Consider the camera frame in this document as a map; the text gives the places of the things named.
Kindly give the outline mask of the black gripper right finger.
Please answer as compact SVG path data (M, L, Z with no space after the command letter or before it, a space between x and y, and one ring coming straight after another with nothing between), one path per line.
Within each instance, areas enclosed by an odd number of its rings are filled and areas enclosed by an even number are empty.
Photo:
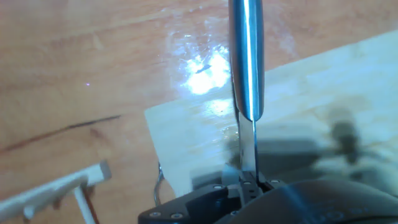
M261 188L262 191L270 191L272 189L276 189L276 188L280 187L280 180L278 180L278 179L267 179L260 172L257 184L258 184L259 188Z

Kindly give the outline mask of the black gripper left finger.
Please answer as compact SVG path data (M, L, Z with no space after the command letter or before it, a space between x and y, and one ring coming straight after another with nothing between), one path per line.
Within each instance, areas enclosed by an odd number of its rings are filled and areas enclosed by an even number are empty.
M211 184L142 212L138 224L228 224L258 196L253 181Z

